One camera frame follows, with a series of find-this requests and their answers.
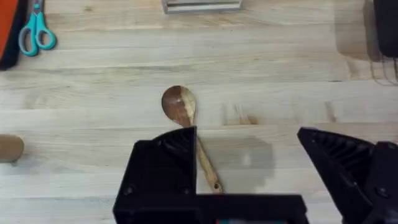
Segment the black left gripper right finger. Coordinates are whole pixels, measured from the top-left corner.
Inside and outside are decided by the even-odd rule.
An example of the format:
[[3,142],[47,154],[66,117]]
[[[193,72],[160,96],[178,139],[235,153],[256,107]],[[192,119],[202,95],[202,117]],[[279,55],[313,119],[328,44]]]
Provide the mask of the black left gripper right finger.
[[345,224],[397,224],[397,145],[314,128],[297,137]]

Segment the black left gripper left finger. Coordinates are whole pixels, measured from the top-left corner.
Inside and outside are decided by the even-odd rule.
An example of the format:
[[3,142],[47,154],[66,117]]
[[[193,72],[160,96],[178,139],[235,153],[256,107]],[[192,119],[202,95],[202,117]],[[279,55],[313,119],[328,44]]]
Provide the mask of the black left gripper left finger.
[[134,144],[113,206],[116,223],[197,222],[193,210],[142,206],[196,194],[196,136],[196,128],[181,128]]

